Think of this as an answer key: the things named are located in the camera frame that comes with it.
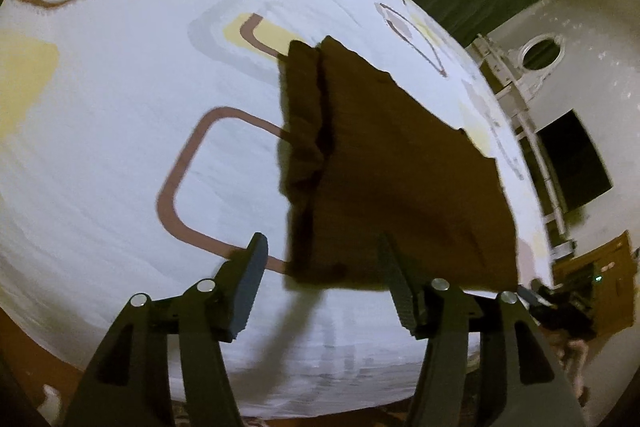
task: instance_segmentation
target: silver screw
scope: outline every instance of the silver screw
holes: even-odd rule
[[[502,292],[500,299],[502,299],[502,302],[506,302],[507,304],[515,304],[518,302],[518,297],[513,292]]]
[[[434,288],[434,290],[444,292],[449,289],[449,281],[436,277],[436,279],[431,281],[431,286]]]
[[[140,306],[144,306],[146,304],[146,301],[148,300],[148,298],[146,297],[145,294],[143,293],[136,293],[135,295],[133,295],[133,297],[129,300],[130,304],[132,306],[135,306],[136,308],[140,308]]]
[[[215,287],[216,287],[216,283],[214,283],[211,279],[203,279],[196,286],[198,291],[203,293],[213,291],[213,288]]]

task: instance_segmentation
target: round mirror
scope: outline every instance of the round mirror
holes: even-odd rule
[[[553,38],[545,38],[532,45],[522,57],[522,65],[531,71],[538,71],[554,63],[561,48]]]

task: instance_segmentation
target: cloth fold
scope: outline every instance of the cloth fold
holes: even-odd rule
[[[497,166],[385,71],[327,37],[286,62],[292,205],[289,274],[380,283],[382,232],[432,277],[514,290],[516,233]]]

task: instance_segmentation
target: bed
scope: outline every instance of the bed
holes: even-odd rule
[[[275,261],[246,330],[223,346],[242,414],[410,396],[426,344],[388,292],[301,288],[283,274],[278,57],[326,35],[496,158],[520,280],[550,283],[510,124],[466,51],[411,0],[4,0],[0,306],[83,368],[131,295],[178,295],[260,231]],[[470,363],[478,348],[471,337]],[[183,399],[175,342],[170,383]]]

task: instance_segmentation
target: folded brown fabric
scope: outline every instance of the folded brown fabric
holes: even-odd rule
[[[376,245],[389,232],[432,277],[515,289],[515,227],[495,160],[463,130],[331,37],[290,44],[286,92],[290,275],[379,283]]]

